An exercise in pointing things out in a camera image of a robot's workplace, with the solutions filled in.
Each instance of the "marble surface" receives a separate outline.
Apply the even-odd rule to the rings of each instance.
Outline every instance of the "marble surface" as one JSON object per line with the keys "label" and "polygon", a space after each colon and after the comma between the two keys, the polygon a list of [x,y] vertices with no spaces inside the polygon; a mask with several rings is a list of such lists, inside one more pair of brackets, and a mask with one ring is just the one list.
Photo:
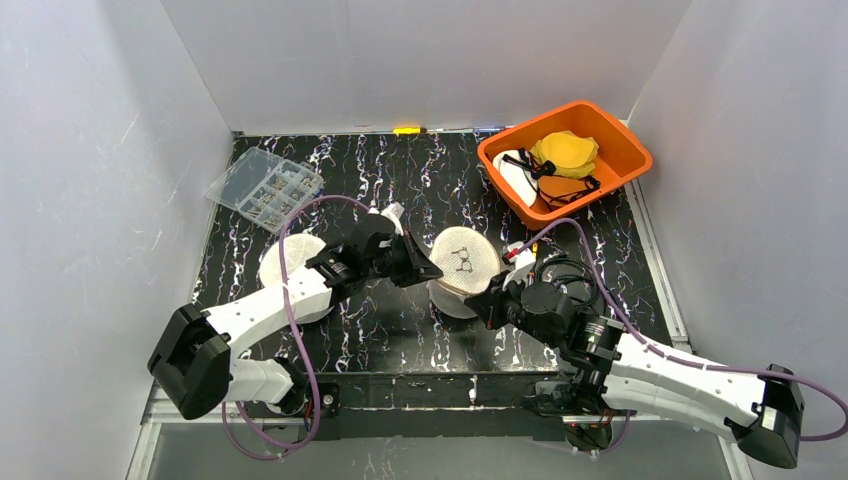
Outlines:
{"label": "marble surface", "polygon": [[[400,202],[406,208],[402,222],[425,251],[442,229],[455,225],[474,228],[500,249],[530,235],[485,179],[476,155],[483,138],[458,133],[242,137],[234,142],[233,158],[258,146],[314,165],[325,179],[325,193],[379,208]],[[356,216],[350,206],[328,203],[304,216],[292,232],[338,238]],[[644,334],[670,344],[624,192],[574,218],[586,229],[604,279],[625,311]],[[194,301],[206,308],[256,291],[259,262],[275,241],[238,213],[219,207]],[[562,226],[540,243],[539,257],[567,252],[582,258],[577,241],[576,232]],[[303,330],[313,365],[326,372],[544,371],[558,366],[553,351],[511,326],[488,331],[477,319],[441,314],[424,285],[401,290],[377,282]],[[287,329],[250,351],[251,358],[273,355],[298,359]]]}

